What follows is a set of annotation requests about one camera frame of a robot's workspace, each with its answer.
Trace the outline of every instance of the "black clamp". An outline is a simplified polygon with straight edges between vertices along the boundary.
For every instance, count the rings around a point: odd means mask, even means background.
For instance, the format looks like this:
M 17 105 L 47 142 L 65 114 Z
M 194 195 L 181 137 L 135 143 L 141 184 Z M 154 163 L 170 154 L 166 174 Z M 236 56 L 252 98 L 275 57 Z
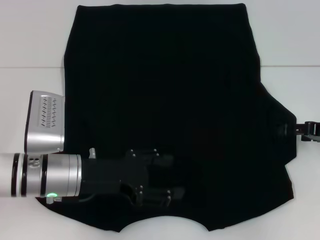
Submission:
M 306 121 L 304 124 L 297 124 L 296 135 L 301 135 L 301 141 L 320 143 L 320 122 Z

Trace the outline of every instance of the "white table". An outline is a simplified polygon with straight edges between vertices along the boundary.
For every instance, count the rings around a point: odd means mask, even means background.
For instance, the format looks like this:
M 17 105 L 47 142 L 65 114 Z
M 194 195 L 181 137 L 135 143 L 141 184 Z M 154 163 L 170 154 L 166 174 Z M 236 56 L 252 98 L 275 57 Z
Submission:
M 320 2 L 244 0 L 269 92 L 297 117 L 320 122 Z M 0 152 L 23 152 L 32 90 L 63 94 L 62 59 L 77 5 L 233 4 L 236 0 L 0 1 Z M 261 217 L 208 232 L 177 217 L 136 222 L 120 234 L 102 231 L 41 206 L 34 198 L 0 198 L 0 239 L 18 240 L 318 240 L 320 143 L 298 141 L 287 165 L 294 200 Z

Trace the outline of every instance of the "black t-shirt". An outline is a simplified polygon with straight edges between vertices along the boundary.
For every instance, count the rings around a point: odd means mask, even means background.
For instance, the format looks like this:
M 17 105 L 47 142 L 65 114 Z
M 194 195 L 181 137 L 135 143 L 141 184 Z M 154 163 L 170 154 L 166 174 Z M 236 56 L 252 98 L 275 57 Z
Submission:
M 104 230 L 178 216 L 211 231 L 293 198 L 296 118 L 261 84 L 244 4 L 79 6 L 64 66 L 65 152 L 170 148 L 186 192 L 168 208 L 97 196 L 53 211 Z

